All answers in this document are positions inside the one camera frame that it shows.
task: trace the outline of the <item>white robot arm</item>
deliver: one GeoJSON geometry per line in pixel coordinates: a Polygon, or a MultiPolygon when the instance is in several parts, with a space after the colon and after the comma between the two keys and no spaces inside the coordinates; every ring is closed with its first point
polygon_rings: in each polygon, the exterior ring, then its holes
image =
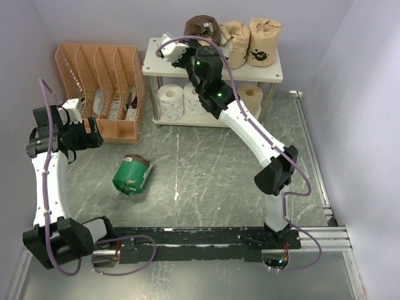
{"type": "Polygon", "coordinates": [[[49,136],[48,115],[45,107],[34,109],[37,128],[29,137],[27,153],[32,158],[36,174],[37,206],[33,229],[24,232],[25,246],[48,269],[53,266],[46,252],[45,208],[43,205],[43,167],[49,141],[52,153],[47,170],[47,192],[51,248],[59,264],[79,259],[93,252],[94,243],[110,232],[111,224],[105,217],[93,219],[84,224],[76,222],[67,205],[67,166],[69,153],[76,159],[76,151],[97,148],[103,143],[96,121],[89,118],[90,133],[86,132],[81,119],[83,98],[70,99],[62,106],[50,106],[53,120],[53,137],[49,136]]]}
{"type": "MultiPolygon", "coordinates": [[[[161,38],[162,44],[171,39],[170,34],[164,34],[161,38]]],[[[274,138],[240,101],[247,115],[243,116],[238,102],[234,100],[231,87],[221,79],[223,64],[214,48],[200,46],[191,41],[176,41],[164,46],[156,54],[171,62],[173,66],[187,71],[189,80],[199,94],[199,100],[205,110],[228,125],[257,157],[264,168],[255,177],[255,182],[266,194],[266,226],[278,237],[285,235],[289,226],[285,220],[287,207],[283,206],[282,195],[288,190],[294,169],[276,148],[285,152],[293,160],[297,158],[297,149],[294,146],[287,148],[274,138]],[[260,131],[274,143],[275,147],[267,143],[260,131]]]]}

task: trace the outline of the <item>wooden shelf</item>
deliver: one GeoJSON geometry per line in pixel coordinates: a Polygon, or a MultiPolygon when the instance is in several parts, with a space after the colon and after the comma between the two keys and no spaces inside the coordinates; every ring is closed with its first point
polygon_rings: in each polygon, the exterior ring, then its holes
{"type": "MultiPolygon", "coordinates": [[[[142,72],[145,76],[157,76],[157,77],[175,77],[175,78],[188,78],[188,74],[184,69],[178,67],[172,67],[171,63],[165,59],[161,59],[156,56],[156,49],[160,45],[161,39],[152,37],[147,47],[146,58],[143,62],[142,72]]],[[[254,81],[261,83],[281,83],[283,80],[283,73],[281,68],[281,62],[279,59],[278,50],[276,50],[276,60],[269,67],[254,67],[246,62],[239,69],[232,70],[233,77],[236,81],[254,81]]],[[[226,68],[222,70],[222,78],[229,79],[229,74],[226,68]]],[[[157,99],[157,92],[152,91],[153,98],[157,99]]],[[[154,124],[159,125],[178,125],[178,126],[202,126],[202,127],[220,127],[227,128],[221,121],[215,119],[215,117],[206,113],[201,116],[193,117],[183,115],[178,120],[172,121],[164,116],[161,116],[160,120],[156,121],[153,118],[154,124]]]]}

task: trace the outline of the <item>gray floor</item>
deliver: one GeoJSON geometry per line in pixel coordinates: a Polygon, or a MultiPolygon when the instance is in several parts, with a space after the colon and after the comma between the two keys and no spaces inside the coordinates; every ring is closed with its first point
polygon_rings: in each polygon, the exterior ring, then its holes
{"type": "MultiPolygon", "coordinates": [[[[316,253],[292,253],[291,266],[303,266],[316,253]]],[[[137,266],[123,264],[110,272],[128,272],[137,266]]],[[[76,261],[63,266],[76,268],[76,261]]],[[[163,261],[153,262],[137,274],[100,276],[84,257],[81,272],[64,277],[32,260],[20,300],[351,300],[355,299],[341,252],[325,252],[310,269],[268,272],[255,262],[163,261]]]]}
{"type": "MultiPolygon", "coordinates": [[[[136,145],[103,144],[78,153],[68,170],[69,208],[78,221],[106,215],[114,226],[260,226],[264,222],[263,195],[253,181],[261,167],[234,132],[208,127],[156,129],[151,118],[147,101],[136,145]],[[141,195],[126,196],[113,187],[112,178],[125,154],[151,158],[155,165],[141,195]]],[[[311,196],[289,198],[289,217],[300,226],[326,226],[301,121],[289,93],[275,93],[265,127],[286,145],[298,148],[298,162],[311,180],[311,196]]],[[[291,188],[306,190],[298,174],[291,188]]]]}

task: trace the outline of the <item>brown paper bag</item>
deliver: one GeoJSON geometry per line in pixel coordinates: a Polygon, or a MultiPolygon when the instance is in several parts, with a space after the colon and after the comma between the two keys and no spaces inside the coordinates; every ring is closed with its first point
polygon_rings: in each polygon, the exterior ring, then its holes
{"type": "Polygon", "coordinates": [[[250,45],[247,61],[257,67],[272,65],[275,61],[282,24],[274,20],[256,17],[250,21],[249,28],[250,45]]]}
{"type": "MultiPolygon", "coordinates": [[[[202,36],[216,44],[219,44],[219,25],[213,17],[203,14],[200,16],[194,16],[187,20],[183,35],[202,36]]],[[[199,43],[203,46],[208,46],[208,43],[206,42],[199,41],[199,43]]]]}
{"type": "Polygon", "coordinates": [[[222,50],[228,57],[232,69],[237,69],[246,62],[249,47],[250,30],[238,21],[231,21],[219,26],[222,50]]]}

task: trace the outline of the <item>white wall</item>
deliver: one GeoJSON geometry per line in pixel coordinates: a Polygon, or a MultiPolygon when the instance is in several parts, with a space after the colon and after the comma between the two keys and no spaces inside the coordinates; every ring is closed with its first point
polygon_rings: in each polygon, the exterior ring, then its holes
{"type": "Polygon", "coordinates": [[[266,17],[283,23],[279,53],[284,81],[279,89],[303,90],[353,0],[33,0],[57,42],[134,44],[147,49],[151,37],[183,33],[197,14],[219,23],[266,17]]]}
{"type": "Polygon", "coordinates": [[[400,2],[355,0],[304,109],[370,299],[399,299],[400,2]]]}
{"type": "Polygon", "coordinates": [[[36,181],[26,154],[35,122],[32,109],[43,106],[38,77],[60,85],[52,62],[56,44],[30,0],[0,2],[0,299],[4,299],[31,229],[36,181]]]}

